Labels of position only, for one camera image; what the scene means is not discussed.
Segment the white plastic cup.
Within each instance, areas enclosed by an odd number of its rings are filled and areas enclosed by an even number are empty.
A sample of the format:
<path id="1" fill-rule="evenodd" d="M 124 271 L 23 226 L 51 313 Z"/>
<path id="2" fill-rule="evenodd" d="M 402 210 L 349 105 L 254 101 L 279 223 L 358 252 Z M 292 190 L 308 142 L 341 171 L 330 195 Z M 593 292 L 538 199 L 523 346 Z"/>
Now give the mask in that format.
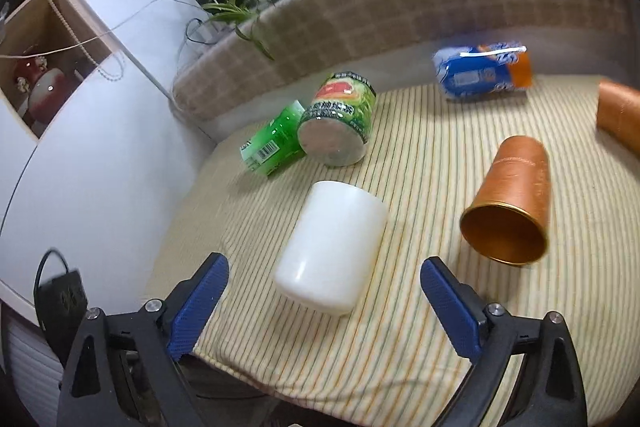
<path id="1" fill-rule="evenodd" d="M 274 267 L 274 285 L 307 308 L 349 314 L 370 281 L 387 217 L 384 202 L 362 188 L 315 183 Z"/>

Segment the orange cup near gripper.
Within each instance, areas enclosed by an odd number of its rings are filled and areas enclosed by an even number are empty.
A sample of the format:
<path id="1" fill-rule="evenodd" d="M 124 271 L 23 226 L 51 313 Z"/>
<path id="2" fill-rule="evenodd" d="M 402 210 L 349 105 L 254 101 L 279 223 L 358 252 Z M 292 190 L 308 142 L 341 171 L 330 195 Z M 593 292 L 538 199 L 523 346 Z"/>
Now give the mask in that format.
<path id="1" fill-rule="evenodd" d="M 549 157 L 538 140 L 512 135 L 497 150 L 473 202 L 460 218 L 463 238 L 480 255 L 528 265 L 548 248 Z"/>

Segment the orange cup far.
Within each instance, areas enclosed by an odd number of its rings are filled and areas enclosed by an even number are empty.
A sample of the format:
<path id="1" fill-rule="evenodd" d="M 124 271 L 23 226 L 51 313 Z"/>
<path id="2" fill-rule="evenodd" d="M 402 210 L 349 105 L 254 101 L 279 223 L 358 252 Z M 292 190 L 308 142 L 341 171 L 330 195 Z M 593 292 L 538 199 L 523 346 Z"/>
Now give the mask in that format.
<path id="1" fill-rule="evenodd" d="M 597 127 L 634 155 L 640 154 L 640 92 L 602 79 L 598 89 Z"/>

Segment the black power strip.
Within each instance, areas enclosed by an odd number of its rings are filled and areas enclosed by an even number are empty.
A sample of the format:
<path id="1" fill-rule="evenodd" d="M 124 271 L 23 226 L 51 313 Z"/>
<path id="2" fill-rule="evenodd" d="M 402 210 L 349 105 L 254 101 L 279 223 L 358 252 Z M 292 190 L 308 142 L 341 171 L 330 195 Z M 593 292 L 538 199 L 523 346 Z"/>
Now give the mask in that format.
<path id="1" fill-rule="evenodd" d="M 43 281 L 50 257 L 62 262 L 64 272 Z M 48 346 L 65 369 L 79 326 L 88 310 L 88 299 L 78 270 L 71 270 L 64 256 L 50 248 L 42 256 L 35 276 L 34 307 L 38 325 Z"/>

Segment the green soda can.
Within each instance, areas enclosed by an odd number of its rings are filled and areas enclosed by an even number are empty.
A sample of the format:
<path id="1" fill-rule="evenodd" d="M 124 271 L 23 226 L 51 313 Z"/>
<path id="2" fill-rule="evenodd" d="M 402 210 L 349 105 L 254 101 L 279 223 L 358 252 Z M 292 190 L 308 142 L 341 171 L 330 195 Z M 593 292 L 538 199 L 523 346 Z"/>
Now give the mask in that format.
<path id="1" fill-rule="evenodd" d="M 241 159 L 251 172 L 270 176 L 305 156 L 297 130 L 305 107 L 294 101 L 240 147 Z"/>

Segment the green label tin can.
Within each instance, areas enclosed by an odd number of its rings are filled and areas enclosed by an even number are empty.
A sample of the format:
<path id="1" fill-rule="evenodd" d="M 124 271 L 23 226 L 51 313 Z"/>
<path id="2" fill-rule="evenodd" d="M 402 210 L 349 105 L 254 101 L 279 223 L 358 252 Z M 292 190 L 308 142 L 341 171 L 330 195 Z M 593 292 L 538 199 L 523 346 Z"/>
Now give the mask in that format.
<path id="1" fill-rule="evenodd" d="M 303 151 L 329 167 L 356 164 L 367 150 L 375 103 L 371 83 L 356 72 L 326 78 L 298 125 Z"/>

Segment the blue orange snack can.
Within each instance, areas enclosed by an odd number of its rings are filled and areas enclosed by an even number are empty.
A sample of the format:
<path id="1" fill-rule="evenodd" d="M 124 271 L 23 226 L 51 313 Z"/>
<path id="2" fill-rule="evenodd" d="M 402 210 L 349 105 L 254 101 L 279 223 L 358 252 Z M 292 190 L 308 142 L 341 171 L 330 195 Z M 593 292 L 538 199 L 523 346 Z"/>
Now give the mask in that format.
<path id="1" fill-rule="evenodd" d="M 448 98 L 481 98 L 533 86 L 527 46 L 517 41 L 450 46 L 432 57 L 436 79 Z"/>

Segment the red white ornament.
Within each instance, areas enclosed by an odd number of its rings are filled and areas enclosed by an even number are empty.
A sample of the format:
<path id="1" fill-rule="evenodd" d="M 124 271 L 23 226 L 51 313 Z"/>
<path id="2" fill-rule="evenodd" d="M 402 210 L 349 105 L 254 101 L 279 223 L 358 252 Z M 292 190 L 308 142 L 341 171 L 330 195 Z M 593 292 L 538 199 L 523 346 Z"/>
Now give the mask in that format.
<path id="1" fill-rule="evenodd" d="M 42 55 L 23 58 L 14 68 L 18 91 L 27 95 L 27 110 L 34 121 L 47 126 L 73 93 L 73 83 L 61 69 L 48 65 Z"/>

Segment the beige plaid blanket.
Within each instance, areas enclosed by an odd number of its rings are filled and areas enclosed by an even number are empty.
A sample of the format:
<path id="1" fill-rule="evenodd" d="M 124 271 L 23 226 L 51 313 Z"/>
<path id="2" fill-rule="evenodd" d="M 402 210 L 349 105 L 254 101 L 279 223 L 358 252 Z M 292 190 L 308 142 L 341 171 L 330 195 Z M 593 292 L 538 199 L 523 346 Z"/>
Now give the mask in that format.
<path id="1" fill-rule="evenodd" d="M 280 0 L 208 49 L 175 81 L 176 105 L 212 120 L 309 75 L 422 42 L 498 30 L 548 32 L 630 65 L 637 0 Z"/>

